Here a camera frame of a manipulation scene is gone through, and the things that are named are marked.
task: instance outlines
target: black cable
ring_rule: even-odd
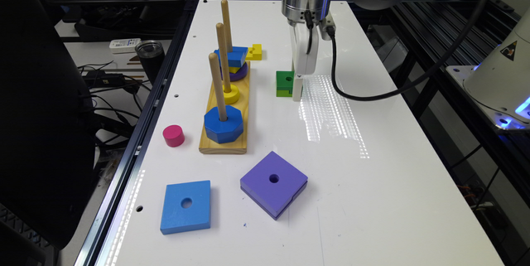
[[[138,103],[138,99],[136,99],[137,97],[137,94],[133,94],[132,95],[132,98],[134,99],[134,103],[136,104],[136,106],[138,107],[138,109],[140,110],[140,113],[142,112],[143,108],[142,106]]]
[[[127,114],[129,116],[132,116],[134,118],[140,118],[138,117],[137,115],[133,114],[133,113],[129,113],[128,111],[124,111],[122,109],[108,109],[108,108],[92,108],[90,110],[108,110],[108,111],[114,111],[114,112],[119,112],[119,113],[123,113],[123,114]]]
[[[138,80],[136,80],[135,78],[133,78],[133,77],[131,77],[131,76],[123,75],[123,77],[138,82]],[[149,89],[149,87],[147,87],[146,85],[142,84],[142,82],[138,82],[138,83],[139,83],[143,88],[147,89],[147,91],[151,92],[151,89]]]
[[[313,27],[315,26],[313,24],[313,17],[309,10],[306,10],[304,12],[304,19],[306,20],[306,27],[309,29],[309,41],[307,42],[307,51],[306,51],[306,55],[309,55],[309,53],[311,52],[312,44],[313,44]]]
[[[140,83],[136,82],[134,84],[127,84],[127,85],[122,85],[122,86],[119,86],[119,87],[113,87],[113,88],[108,88],[108,89],[101,89],[101,90],[97,90],[97,91],[90,91],[91,94],[94,94],[94,93],[100,93],[100,92],[107,92],[107,91],[112,91],[112,90],[116,90],[116,89],[122,89],[122,88],[125,88],[125,87],[130,87],[132,85],[138,85],[138,84],[145,84],[149,82],[149,80],[144,80]]]
[[[337,93],[345,97],[347,99],[357,100],[357,101],[374,101],[374,100],[381,100],[386,99],[395,95],[399,95],[401,93],[404,93],[408,91],[411,88],[414,88],[415,86],[419,85],[423,80],[426,80],[430,76],[434,75],[440,67],[444,65],[444,63],[449,59],[452,54],[456,51],[456,49],[460,46],[460,43],[465,39],[467,34],[471,31],[473,26],[475,25],[476,21],[479,19],[480,14],[482,13],[484,6],[488,0],[479,0],[479,3],[477,4],[476,8],[474,9],[473,13],[471,14],[471,17],[469,21],[465,24],[464,29],[460,32],[458,37],[455,39],[455,42],[447,49],[447,51],[441,56],[441,58],[431,67],[429,70],[427,70],[423,75],[421,75],[416,80],[405,84],[403,87],[396,89],[391,92],[387,92],[380,95],[374,95],[374,96],[354,96],[350,94],[346,94],[342,90],[339,89],[337,86],[337,82],[335,79],[335,67],[336,67],[336,61],[337,61],[337,43],[335,41],[335,30],[333,27],[327,27],[326,31],[331,37],[331,43],[333,45],[333,63],[331,66],[331,83],[333,84],[333,88]]]
[[[112,138],[106,140],[105,142],[101,142],[100,144],[107,145],[107,143],[112,142],[113,140],[115,140],[116,138],[119,138],[119,137],[121,137],[121,135],[120,135],[120,134],[116,134],[116,135],[113,136]]]
[[[103,97],[99,96],[99,95],[90,95],[90,97],[97,97],[101,100],[103,100],[113,111],[114,113],[116,114],[116,117],[118,117],[118,119],[120,119],[120,121],[122,121],[123,123],[125,123],[126,125],[131,125],[129,123],[129,120],[127,120],[127,118],[123,117],[122,114],[120,114],[107,100],[105,100]]]
[[[489,183],[486,186],[486,189],[482,192],[482,196],[480,196],[480,199],[477,202],[477,205],[475,206],[475,208],[473,209],[473,212],[475,212],[475,211],[477,211],[477,209],[479,209],[480,203],[482,203],[482,200],[484,199],[484,197],[488,193],[489,188],[491,187],[491,184],[494,182],[495,177],[497,176],[497,174],[499,174],[499,171],[500,171],[500,167],[497,167],[497,171],[495,171],[494,175],[491,177],[491,180],[489,180]]]
[[[517,266],[517,264],[521,262],[524,256],[528,254],[528,251],[530,251],[530,247],[527,248],[527,250],[519,257],[519,259],[517,259],[517,261],[515,261],[515,263],[513,263],[513,266]]]
[[[482,148],[482,145],[477,146],[477,148],[473,149],[473,151],[469,152],[466,156],[464,156],[458,162],[456,162],[452,166],[448,167],[447,171],[452,170],[455,167],[458,167],[462,162],[465,162],[466,160],[468,160],[470,157],[473,156],[473,154],[477,153],[477,151],[479,151],[481,148]]]

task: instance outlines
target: purple square block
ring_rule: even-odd
[[[241,178],[241,189],[274,220],[306,188],[307,176],[275,152]]]

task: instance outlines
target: black mug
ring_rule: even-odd
[[[142,41],[136,46],[135,50],[147,78],[154,85],[158,71],[160,71],[162,62],[164,62],[166,57],[162,44],[159,41]]]

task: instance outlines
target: blue square block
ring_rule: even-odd
[[[240,181],[241,189],[277,220],[307,186],[307,176],[270,152]]]
[[[221,66],[221,55],[219,54],[219,50],[215,50],[214,52],[219,57],[219,66]],[[232,46],[232,52],[227,54],[227,57],[229,58],[229,67],[243,67],[247,53],[247,47]]]
[[[160,231],[164,235],[210,228],[210,180],[166,186]]]

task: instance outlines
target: white table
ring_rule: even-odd
[[[326,85],[331,65],[331,45],[323,41],[302,102],[275,97],[276,70],[291,69],[281,2],[229,6],[234,45],[264,49],[263,60],[252,63],[247,154],[198,150],[211,83],[207,55],[217,48],[214,27],[222,21],[219,1],[200,2],[99,265],[502,265],[401,97],[358,103],[330,93],[319,85]],[[348,4],[333,2],[331,12],[345,91],[394,89]],[[328,94],[316,97],[318,89]],[[171,124],[184,129],[178,148],[161,135]],[[309,177],[278,221],[239,188],[270,151]],[[166,185],[201,180],[211,180],[211,229],[162,235]]]

